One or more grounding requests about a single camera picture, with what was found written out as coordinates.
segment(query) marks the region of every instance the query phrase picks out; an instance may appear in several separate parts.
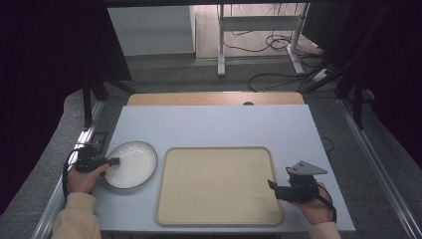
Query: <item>gray carpet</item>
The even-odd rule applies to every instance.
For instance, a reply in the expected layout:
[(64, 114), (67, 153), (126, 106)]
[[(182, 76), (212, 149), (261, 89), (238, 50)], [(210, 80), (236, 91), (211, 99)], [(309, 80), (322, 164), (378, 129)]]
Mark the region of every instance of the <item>gray carpet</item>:
[[(224, 78), (217, 77), (215, 61), (156, 60), (145, 62), (129, 59), (128, 65), (133, 82), (127, 84), (144, 93), (250, 91), (248, 80), (257, 74), (291, 74), (293, 70), (286, 59), (228, 61)], [(263, 77), (256, 79), (253, 87), (262, 91), (269, 86), (279, 85), (290, 80), (290, 78)], [(300, 81), (296, 81), (293, 84), (271, 90), (294, 91), (300, 83)], [(105, 102), (97, 131), (108, 131), (106, 142), (108, 143), (119, 112), (127, 102), (128, 94), (113, 86), (106, 86), (110, 96)], [(322, 140), (326, 149), (330, 149), (331, 166), (357, 229), (356, 232), (341, 233), (341, 236), (342, 238), (406, 238), (407, 234), (333, 96), (334, 87), (335, 83), (332, 83), (312, 94), (304, 95), (304, 97), (311, 108), (320, 136), (330, 138), (333, 142), (333, 149), (331, 149), (330, 142)], [(29, 238), (34, 233), (51, 193), (59, 181), (63, 162), (69, 151), (75, 146), (84, 126), (81, 91), (68, 96), (64, 107), (62, 120), (37, 166), (6, 212), (0, 217), (0, 238)], [(415, 218), (421, 222), (422, 192), (417, 188), (418, 185), (422, 185), (420, 168), (400, 143), (383, 127), (370, 110), (369, 105), (363, 106), (362, 119), (365, 132), (373, 147), (396, 185), (399, 185), (400, 192), (413, 211)], [(124, 233), (114, 235), (114, 238), (133, 237), (144, 238), (145, 236)], [(148, 237), (174, 238), (174, 235)], [(282, 237), (309, 238), (307, 233), (283, 234)], [(105, 233), (104, 238), (112, 237)], [(236, 236), (235, 238), (252, 237)]]

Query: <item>white plate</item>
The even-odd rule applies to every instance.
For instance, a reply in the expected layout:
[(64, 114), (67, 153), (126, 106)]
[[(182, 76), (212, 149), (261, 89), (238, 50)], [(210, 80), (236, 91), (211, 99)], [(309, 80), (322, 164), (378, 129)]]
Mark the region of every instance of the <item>white plate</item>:
[(105, 180), (117, 188), (132, 188), (146, 181), (157, 165), (157, 154), (146, 142), (130, 141), (115, 148), (108, 158), (119, 157), (120, 165), (112, 166)]

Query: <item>white table surface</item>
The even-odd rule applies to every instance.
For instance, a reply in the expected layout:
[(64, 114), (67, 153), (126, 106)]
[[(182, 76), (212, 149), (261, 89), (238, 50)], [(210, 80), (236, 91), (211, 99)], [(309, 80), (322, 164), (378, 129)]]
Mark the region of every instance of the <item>white table surface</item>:
[(316, 175), (325, 184), (337, 210), (337, 228), (355, 228), (323, 150), (317, 128), (307, 105), (284, 106), (201, 106), (124, 107), (107, 149), (133, 140), (151, 144), (158, 164), (152, 176), (131, 189), (117, 189), (103, 178), (93, 191), (98, 199), (95, 215), (101, 230), (149, 233), (200, 232), (295, 232), (311, 227), (295, 206), (283, 203), (284, 217), (276, 226), (163, 226), (155, 220), (165, 153), (172, 147), (263, 146), (273, 158), (279, 185), (290, 186), (287, 166), (300, 160), (328, 171)]

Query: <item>black curtain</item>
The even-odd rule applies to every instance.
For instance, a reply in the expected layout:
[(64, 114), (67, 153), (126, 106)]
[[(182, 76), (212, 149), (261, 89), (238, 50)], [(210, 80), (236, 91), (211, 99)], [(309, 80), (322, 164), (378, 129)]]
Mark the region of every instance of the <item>black curtain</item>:
[(422, 168), (421, 7), (395, 1), (365, 55), (360, 75), (374, 92), (373, 111)]
[(3, 213), (49, 143), (65, 98), (83, 79), (101, 82), (98, 73), (130, 74), (105, 7), (1, 1), (0, 31)]

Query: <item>wire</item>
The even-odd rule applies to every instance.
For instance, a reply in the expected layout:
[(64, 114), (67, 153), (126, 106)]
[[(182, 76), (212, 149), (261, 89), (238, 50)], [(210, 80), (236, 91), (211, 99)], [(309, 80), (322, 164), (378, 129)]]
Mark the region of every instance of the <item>wire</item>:
[[(364, 34), (364, 29), (366, 26), (359, 26), (357, 28), (357, 30), (353, 33), (353, 35), (347, 39), (346, 42), (344, 42), (341, 46), (339, 46), (337, 49), (335, 49), (334, 51), (332, 51), (331, 53), (329, 53), (328, 55), (323, 55), (323, 62), (324, 62), (324, 67), (328, 65), (328, 62), (331, 62), (332, 60), (335, 60), (335, 57), (338, 57), (339, 55), (343, 54), (343, 55), (349, 55), (350, 53), (347, 53), (347, 47), (349, 47), (350, 45), (356, 44), (356, 42), (359, 41), (359, 38), (361, 38), (361, 36)], [(341, 63), (341, 66), (338, 66), (337, 69), (333, 70), (333, 75), (339, 75), (339, 74), (343, 74), (346, 70), (348, 70), (350, 68), (350, 66), (352, 65), (353, 62), (353, 58), (354, 55), (351, 54), (351, 59), (349, 59), (348, 61), (345, 61), (344, 63)], [(323, 68), (321, 68), (320, 66), (317, 66), (316, 69), (318, 69), (318, 71), (322, 70)], [(303, 92), (303, 88), (306, 87), (306, 84), (309, 82), (309, 79), (307, 79), (306, 81), (303, 81), (302, 85), (300, 86), (300, 90), (299, 92), (302, 93)]]
[(310, 65), (309, 63), (307, 63), (305, 61), (305, 59), (312, 59), (312, 58), (314, 58), (314, 59), (322, 59), (322, 60), (325, 59), (324, 55), (306, 55), (306, 56), (301, 56), (300, 57), (301, 64), (303, 64), (304, 66), (307, 66), (309, 68), (315, 68), (315, 67), (317, 67), (319, 65), (319, 63), (317, 65)]
[(258, 74), (253, 76), (252, 78), (249, 79), (248, 81), (248, 87), (249, 89), (251, 89), (251, 91), (253, 91), (254, 93), (257, 93), (258, 91), (255, 90), (252, 87), (252, 82), (254, 81), (254, 79), (259, 78), (259, 77), (263, 77), (263, 76), (278, 76), (278, 77), (287, 77), (287, 78), (296, 78), (297, 76), (292, 76), (292, 75), (285, 75), (285, 74), (277, 74), (277, 73), (263, 73), (263, 74)]
[(242, 14), (242, 16), (243, 16), (242, 9), (240, 9), (240, 4), (239, 4), (238, 8), (239, 8), (239, 12), (240, 12), (240, 14)]
[(295, 8), (295, 15), (297, 14), (297, 12), (298, 12), (298, 6), (299, 6), (299, 3), (297, 3), (296, 4), (296, 8)]
[(218, 12), (218, 5), (216, 5), (216, 7), (217, 7), (217, 22), (218, 22), (218, 25), (220, 25), (220, 13)]
[(69, 167), (73, 165), (73, 163), (69, 164), (69, 160), (71, 159), (71, 156), (74, 152), (79, 151), (78, 148), (73, 149), (71, 152), (69, 152), (68, 157), (66, 158), (66, 161), (63, 165), (63, 173), (62, 173), (62, 188), (63, 188), (63, 194), (65, 195), (65, 201), (68, 200), (69, 195), (69, 188), (68, 188), (68, 171)]
[(267, 12), (267, 14), (266, 14), (266, 15), (268, 15), (268, 14), (270, 13), (271, 9), (273, 9), (275, 6), (276, 6), (276, 4), (275, 4), (275, 3), (273, 3), (273, 5), (271, 6), (270, 10), (268, 10), (268, 12)]
[(299, 57), (300, 56), (324, 56), (323, 53), (317, 53), (317, 54), (315, 54), (315, 53), (309, 53), (309, 52), (305, 51), (301, 47), (301, 45), (299, 45), (299, 42), (298, 42), (297, 46), (298, 47), (296, 48), (296, 54), (298, 54)]
[(296, 82), (296, 81), (298, 81), (298, 80), (300, 80), (300, 79), (294, 79), (294, 80), (291, 80), (291, 81), (288, 81), (288, 82), (285, 82), (285, 83), (281, 83), (281, 84), (276, 85), (276, 86), (266, 87), (266, 88), (263, 90), (263, 92), (267, 91), (268, 89), (273, 89), (273, 88), (282, 87), (282, 86), (284, 86), (284, 85), (287, 85), (287, 84), (290, 84), (290, 83)]
[(318, 185), (319, 188), (322, 188), (326, 194), (329, 197), (329, 201), (326, 200), (325, 198), (323, 198), (321, 195), (317, 195), (316, 199), (318, 199), (319, 201), (321, 201), (323, 204), (325, 204), (328, 209), (331, 211), (331, 219), (333, 222), (337, 222), (337, 210), (335, 209), (335, 207), (332, 205), (332, 198), (331, 195), (329, 195), (329, 192), (323, 188), (321, 185)]
[(311, 76), (317, 74), (319, 71), (324, 69), (326, 65), (328, 65), (328, 61), (326, 59), (323, 59), (315, 68), (313, 68), (299, 85), (298, 92), (301, 93), (303, 91), (303, 88), (305, 88), (307, 86), (307, 83), (312, 79)]
[(277, 15), (280, 15), (280, 10), (282, 10), (282, 4), (281, 3), (279, 3), (279, 11), (277, 12)]
[(235, 32), (232, 31), (232, 35), (240, 36), (240, 35), (248, 34), (248, 33), (251, 33), (251, 32), (254, 32), (254, 31), (246, 31), (246, 32), (241, 32), (241, 33), (235, 33)]
[[(275, 47), (274, 46), (274, 43), (276, 43), (276, 42), (277, 43), (284, 44), (284, 46), (282, 46), (282, 47)], [(274, 35), (274, 36), (267, 37), (266, 38), (267, 47), (265, 47), (263, 49), (259, 49), (259, 50), (251, 50), (251, 49), (245, 49), (245, 48), (241, 48), (241, 47), (230, 46), (230, 45), (227, 45), (225, 42), (224, 42), (224, 45), (226, 47), (228, 47), (228, 48), (238, 49), (238, 50), (242, 50), (242, 51), (246, 51), (246, 52), (258, 53), (258, 52), (263, 52), (263, 51), (265, 51), (265, 50), (267, 50), (269, 48), (272, 48), (272, 49), (278, 50), (278, 51), (283, 50), (283, 49), (285, 49), (287, 47), (287, 44), (285, 44), (284, 42), (286, 42), (287, 44), (289, 44), (290, 43), (290, 39), (288, 39), (286, 37), (283, 37), (283, 36), (280, 36), (280, 35)]]

